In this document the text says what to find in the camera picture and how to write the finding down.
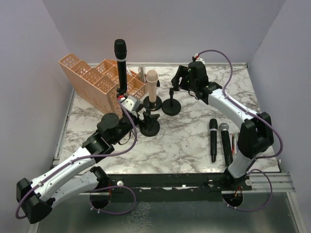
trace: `beige microphone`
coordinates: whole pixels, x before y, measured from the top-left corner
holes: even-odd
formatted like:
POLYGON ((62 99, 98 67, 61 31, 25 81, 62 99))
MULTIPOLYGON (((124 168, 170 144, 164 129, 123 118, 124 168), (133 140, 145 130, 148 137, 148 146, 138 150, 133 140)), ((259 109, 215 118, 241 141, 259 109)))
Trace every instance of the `beige microphone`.
POLYGON ((149 70, 146 75, 147 81, 147 90, 149 96, 144 99, 145 107, 150 107, 151 111, 156 111, 161 108, 162 100, 159 96, 156 95, 157 81, 159 80, 157 72, 155 70, 149 70))

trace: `microphone handle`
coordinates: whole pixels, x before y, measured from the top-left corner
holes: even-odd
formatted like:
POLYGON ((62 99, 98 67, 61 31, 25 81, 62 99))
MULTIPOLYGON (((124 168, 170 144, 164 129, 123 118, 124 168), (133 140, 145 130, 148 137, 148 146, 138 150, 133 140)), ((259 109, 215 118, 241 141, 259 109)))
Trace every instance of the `microphone handle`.
POLYGON ((120 90, 123 93, 125 93, 127 91, 126 61, 123 62, 117 61, 117 64, 118 64, 120 90))
POLYGON ((233 162, 229 132, 221 131, 221 135, 222 135, 222 143, 223 143, 224 156, 225 156, 225 165, 229 166, 233 162))
POLYGON ((217 155, 217 130, 211 130, 210 132, 210 156, 212 157, 212 162, 216 161, 217 155))

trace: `perforated basket wall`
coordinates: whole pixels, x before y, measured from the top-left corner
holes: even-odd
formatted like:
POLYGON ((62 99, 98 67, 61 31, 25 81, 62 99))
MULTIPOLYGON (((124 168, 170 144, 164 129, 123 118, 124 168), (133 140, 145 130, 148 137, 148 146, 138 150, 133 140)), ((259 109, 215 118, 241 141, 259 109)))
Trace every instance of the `perforated basket wall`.
MULTIPOLYGON (((70 53, 59 61, 61 68, 72 83, 76 93, 102 113, 116 113, 122 116, 117 102, 119 74, 117 62, 103 60, 95 68, 70 53)), ((127 74, 128 94, 141 99, 145 94, 145 84, 138 80, 137 73, 127 74)))

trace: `marble tabletop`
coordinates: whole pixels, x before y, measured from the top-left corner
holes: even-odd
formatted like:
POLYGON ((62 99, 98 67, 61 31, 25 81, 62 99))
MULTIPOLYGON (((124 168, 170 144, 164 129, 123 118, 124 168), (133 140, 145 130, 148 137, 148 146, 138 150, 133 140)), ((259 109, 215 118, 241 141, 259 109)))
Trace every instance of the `marble tabletop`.
MULTIPOLYGON (((137 72, 138 67, 130 67, 137 72)), ((161 87, 158 96, 162 101, 169 98, 171 79, 176 74, 177 66, 146 67, 158 72, 161 87)), ((207 66, 210 81, 224 85, 227 81, 229 66, 207 66)), ((227 90, 228 94, 243 103, 250 109, 260 111, 254 94, 251 81, 245 66, 234 66, 234 73, 227 90)), ((167 116, 162 110, 159 113, 160 132, 154 137, 145 137, 138 130, 138 142, 128 153, 116 157, 108 157, 97 165, 107 173, 190 173, 190 172, 223 172, 225 161, 221 137, 217 138, 217 159, 211 162, 209 153, 208 123, 216 118, 218 124, 226 122, 229 132, 235 133, 239 129, 235 124, 217 109, 196 100, 186 91, 175 92, 174 98, 182 106, 181 112, 176 116, 167 116)), ((66 136, 60 153, 60 162, 71 156, 82 143, 96 130, 97 123, 103 114, 75 96, 69 117, 66 136)), ((115 152, 123 151, 133 142, 132 137, 125 145, 116 145, 115 152)), ((274 154, 270 147, 263 155, 274 154)), ((278 172, 277 160, 260 159, 253 168, 263 171, 278 172)))

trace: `purple cable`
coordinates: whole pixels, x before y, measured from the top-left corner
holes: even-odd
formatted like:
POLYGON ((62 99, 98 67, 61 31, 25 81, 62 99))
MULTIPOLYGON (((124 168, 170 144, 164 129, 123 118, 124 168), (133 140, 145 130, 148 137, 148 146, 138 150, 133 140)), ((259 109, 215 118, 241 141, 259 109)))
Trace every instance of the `purple cable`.
POLYGON ((123 212, 111 212, 111 211, 106 211, 106 210, 102 210, 102 209, 96 209, 93 204, 92 204, 92 200, 91 198, 89 199, 89 204, 91 205, 91 207, 96 210, 96 211, 100 211, 102 213, 106 213, 106 214, 110 214, 110 215, 124 215, 124 214, 127 214, 129 212, 131 212, 134 208, 135 208, 135 205, 136 205, 136 195, 134 193, 134 191, 129 188, 129 187, 126 187, 126 186, 109 186, 109 187, 106 187, 106 188, 98 188, 98 189, 93 189, 91 192, 97 192, 97 191, 103 191, 103 190, 107 190, 107 189, 110 189, 110 188, 125 188, 127 190, 129 190, 132 195, 133 195, 133 198, 134 198, 134 203, 133 205, 131 206, 130 209, 126 210, 126 211, 123 211, 123 212))
POLYGON ((232 103, 234 106, 236 106, 237 108, 239 108, 241 111, 245 112, 246 114, 251 115, 252 117, 254 117, 254 118, 260 120, 262 123, 264 123, 269 129, 271 129, 271 130, 276 134, 278 140, 280 141, 280 149, 279 149, 279 151, 278 151, 275 155, 258 156, 258 157, 255 158, 255 160, 257 160, 257 159, 268 159, 268 158, 274 158, 274 157, 279 156, 279 155, 282 153, 282 151, 283 151, 283 140, 282 140, 282 138, 281 138, 281 135, 280 135, 280 134, 275 130, 275 128, 273 128, 267 121, 265 121, 264 119, 262 119, 262 118, 259 117, 258 115, 253 114, 253 113, 247 111, 246 109, 244 109, 244 108, 241 107, 240 105, 238 105, 238 104, 237 104, 235 101, 233 101, 233 99, 231 99, 230 96, 228 96, 227 93, 225 92, 225 89, 227 88, 229 82, 230 82, 231 79, 232 79, 232 75, 233 75, 233 67, 232 67, 232 63, 231 63, 230 59, 229 59, 223 52, 220 52, 220 51, 218 51, 218 50, 204 50, 204 51, 198 53, 198 55, 197 55, 196 58, 198 58, 202 53, 205 53, 205 52, 217 52, 217 53, 220 53, 222 56, 224 56, 224 57, 227 59, 229 65, 230 65, 230 77, 229 77, 228 81, 226 82, 226 84, 225 84, 224 87, 223 87, 223 95, 224 95, 224 97, 227 98, 227 99, 229 100, 230 103, 232 103))
MULTIPOLYGON (((82 157, 79 157, 79 158, 76 158, 76 159, 73 159, 71 161, 71 163, 66 163, 64 164, 63 166, 61 166, 60 168, 58 168, 55 172, 51 173, 51 175, 47 176, 46 178, 44 178, 41 183, 42 185, 44 185, 44 183, 49 180, 51 177, 53 177, 55 174, 57 174, 58 172, 60 172, 61 170, 63 170, 64 168, 68 167, 69 165, 81 160, 81 159, 88 159, 88 158, 98 158, 98 157, 112 157, 112 156, 117 156, 117 155, 121 155, 121 154, 125 154, 127 152, 129 152, 136 144, 137 142, 137 130, 136 130, 136 126, 135 126, 135 123, 133 122, 131 116, 129 115, 129 113, 127 112, 126 108, 123 107, 123 105, 121 104, 120 100, 118 100, 118 104, 120 105, 121 109, 124 111, 124 113, 126 114, 126 116, 128 117, 128 119, 130 120, 131 124, 132 124, 132 127, 134 129, 134 142, 133 144, 128 148, 126 149, 125 151, 122 151, 122 152, 118 152, 118 153, 114 153, 114 154, 97 154, 97 155, 87 155, 87 156, 82 156, 82 157)), ((39 185, 35 185, 31 190, 29 190, 25 196, 20 200, 18 206, 17 206, 17 209, 15 211, 15 217, 17 219, 23 219, 26 217, 26 215, 24 216, 19 216, 19 210, 22 206, 22 204, 24 203, 24 201, 28 198, 28 196, 33 192, 35 191, 37 188, 39 187, 39 185)))
POLYGON ((253 169, 253 170, 251 170, 250 172, 248 172, 248 175, 251 174, 251 173, 253 173, 254 171, 259 171, 260 173, 262 173, 262 174, 267 178, 267 180, 268 180, 268 182, 269 182, 269 186, 270 186, 270 196, 269 196, 269 199, 267 200, 267 202, 266 202, 265 204, 263 204, 261 207, 258 207, 258 208, 255 208, 255 209, 249 209, 249 210, 247 210, 247 209, 240 209, 240 208, 234 207, 234 206, 232 206, 232 205, 229 205, 229 204, 225 201, 225 199, 223 199, 224 203, 226 203, 227 206, 228 206, 229 208, 234 209, 234 210, 238 210, 238 211, 242 211, 242 212, 254 212, 254 211, 262 210, 263 208, 265 208, 265 207, 271 202, 271 200, 272 200, 272 195, 273 195, 271 180, 269 179, 269 177, 268 177, 263 171, 261 171, 261 170, 259 170, 259 169, 253 169))

